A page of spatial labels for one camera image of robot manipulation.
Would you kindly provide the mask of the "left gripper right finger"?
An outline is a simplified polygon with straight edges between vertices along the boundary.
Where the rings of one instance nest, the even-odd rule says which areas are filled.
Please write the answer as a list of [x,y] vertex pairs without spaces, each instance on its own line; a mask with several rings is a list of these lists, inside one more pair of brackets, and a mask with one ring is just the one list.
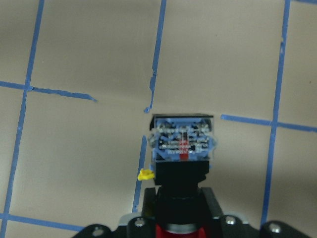
[[203,187],[202,192],[206,200],[209,216],[212,219],[219,219],[222,216],[222,209],[213,190],[210,187]]

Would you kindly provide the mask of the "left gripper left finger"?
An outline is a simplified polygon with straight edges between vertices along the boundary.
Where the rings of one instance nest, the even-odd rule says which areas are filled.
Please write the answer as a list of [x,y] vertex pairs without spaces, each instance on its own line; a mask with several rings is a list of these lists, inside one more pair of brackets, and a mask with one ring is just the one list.
[[146,188],[143,198],[142,216],[154,219],[156,216],[156,188]]

